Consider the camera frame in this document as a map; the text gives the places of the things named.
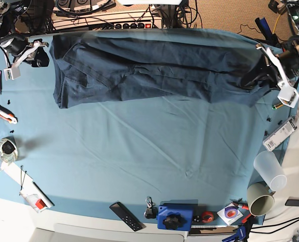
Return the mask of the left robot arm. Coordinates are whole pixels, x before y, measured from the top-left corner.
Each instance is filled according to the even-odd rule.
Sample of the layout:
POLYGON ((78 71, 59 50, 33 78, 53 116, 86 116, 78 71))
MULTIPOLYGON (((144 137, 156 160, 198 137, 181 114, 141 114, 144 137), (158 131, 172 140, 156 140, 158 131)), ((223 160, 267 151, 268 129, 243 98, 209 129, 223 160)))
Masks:
MULTIPOLYGON (((263 43, 274 47, 281 47, 283 53, 276 57, 279 59, 288 79, 299 78, 299 1, 282 1, 283 8, 276 10, 277 13, 287 12, 288 23, 292 36, 288 40, 279 42, 279 37, 271 30, 267 21, 263 18, 255 20, 256 25, 265 37, 263 43)), ((280 79, 278 69, 271 63, 270 59, 263 53, 257 65, 245 75, 241 85, 251 88, 258 82, 269 83, 271 87, 277 85, 280 79)))

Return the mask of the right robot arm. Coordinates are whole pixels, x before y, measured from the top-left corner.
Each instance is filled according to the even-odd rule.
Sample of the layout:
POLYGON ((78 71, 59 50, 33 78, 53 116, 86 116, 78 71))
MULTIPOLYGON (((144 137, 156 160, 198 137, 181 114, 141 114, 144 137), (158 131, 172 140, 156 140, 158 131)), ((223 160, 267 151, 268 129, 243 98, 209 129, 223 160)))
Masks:
POLYGON ((33 68, 47 67, 49 57, 44 48, 48 43, 29 37, 43 34, 43 25, 47 20, 47 2, 37 6, 38 14, 32 18, 30 11, 34 11, 32 1, 0 1, 0 50, 3 52, 6 67, 10 68, 16 61, 29 53, 24 63, 33 68))

